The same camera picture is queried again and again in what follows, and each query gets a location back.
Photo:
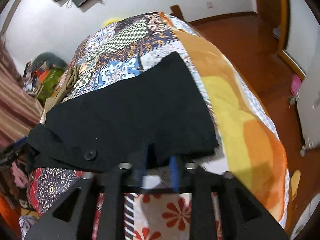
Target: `black button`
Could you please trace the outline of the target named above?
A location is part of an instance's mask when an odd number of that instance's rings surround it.
[[[87,161],[93,161],[97,157],[98,153],[95,150],[87,151],[84,154],[84,159]]]

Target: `wall outlet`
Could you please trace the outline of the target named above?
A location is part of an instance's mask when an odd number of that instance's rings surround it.
[[[207,2],[207,8],[212,8],[212,2]]]

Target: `yellow blanket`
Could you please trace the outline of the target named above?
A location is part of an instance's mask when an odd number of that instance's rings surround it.
[[[279,221],[284,212],[284,147],[252,112],[231,63],[210,42],[175,30],[211,100],[228,166]]]

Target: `red flower print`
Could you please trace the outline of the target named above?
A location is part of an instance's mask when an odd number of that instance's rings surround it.
[[[150,195],[139,195],[139,196],[143,196],[142,197],[142,201],[144,202],[144,203],[149,203],[150,202]],[[153,195],[156,199],[159,199],[159,198],[161,198],[161,194],[155,194],[155,195]]]
[[[167,208],[172,212],[164,212],[162,213],[162,217],[164,219],[169,219],[167,222],[167,227],[172,228],[178,223],[178,229],[183,231],[186,228],[184,220],[190,224],[191,201],[189,205],[186,206],[185,199],[181,197],[178,199],[178,205],[180,211],[172,202],[167,203]]]
[[[150,229],[149,228],[143,228],[142,229],[143,238],[140,236],[138,231],[134,231],[134,233],[136,234],[136,238],[138,240],[154,240],[154,239],[158,239],[161,236],[161,233],[159,231],[156,231],[150,237],[148,237],[149,233],[150,233]]]

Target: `curtain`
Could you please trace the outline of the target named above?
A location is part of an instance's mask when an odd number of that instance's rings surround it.
[[[0,148],[27,136],[40,120],[42,106],[22,87],[23,79],[0,41]]]

